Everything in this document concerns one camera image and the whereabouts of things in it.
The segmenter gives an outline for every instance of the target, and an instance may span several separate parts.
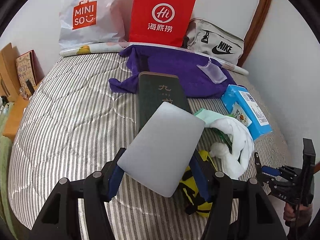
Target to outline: nike swoosh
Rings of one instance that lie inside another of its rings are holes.
[[[213,47],[213,49],[212,49],[212,53],[215,54],[215,55],[234,54],[234,53],[231,53],[231,52],[218,51],[217,47],[218,47],[218,45]]]

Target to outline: blue tissue box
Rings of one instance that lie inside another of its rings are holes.
[[[248,128],[254,141],[272,132],[267,118],[246,88],[229,85],[221,100],[228,112]]]

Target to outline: wooden trim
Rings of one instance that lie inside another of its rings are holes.
[[[316,164],[313,174],[317,173],[318,171],[320,171],[320,162]]]
[[[257,37],[263,26],[264,20],[266,19],[266,16],[268,14],[270,4],[271,0],[259,0],[259,4],[252,18],[250,28],[244,38],[244,51],[237,64],[239,67],[242,67],[254,43],[257,40]]]

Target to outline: striped fabric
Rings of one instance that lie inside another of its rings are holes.
[[[12,210],[26,227],[32,228],[60,178],[84,179],[101,170],[136,136],[136,96],[113,93],[108,84],[109,78],[131,76],[126,60],[116,53],[60,58],[33,95],[12,148],[8,181]],[[257,99],[273,127],[273,133],[255,143],[262,163],[283,165],[287,146],[274,119],[247,79],[232,75]],[[219,99],[189,99],[189,104],[193,112],[204,107],[227,114]],[[215,141],[219,138],[205,129],[198,147],[208,151]],[[241,179],[254,176],[251,158]],[[231,220],[236,218],[236,201],[233,207]],[[184,213],[180,192],[165,198],[126,174],[106,210],[116,239],[200,239],[206,224],[204,218]],[[89,239],[83,200],[79,221],[82,239]]]

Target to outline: white wall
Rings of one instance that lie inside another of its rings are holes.
[[[123,0],[122,13],[129,32],[133,0]],[[221,28],[244,37],[259,0],[197,0],[195,17],[204,17]],[[0,48],[11,42],[19,54],[34,49],[46,75],[58,60],[60,0],[28,0],[0,37]]]
[[[272,0],[243,67],[263,97],[288,143],[292,160],[302,166],[302,138],[310,138],[320,160],[320,44],[288,0]],[[314,214],[320,206],[320,174],[315,176]]]

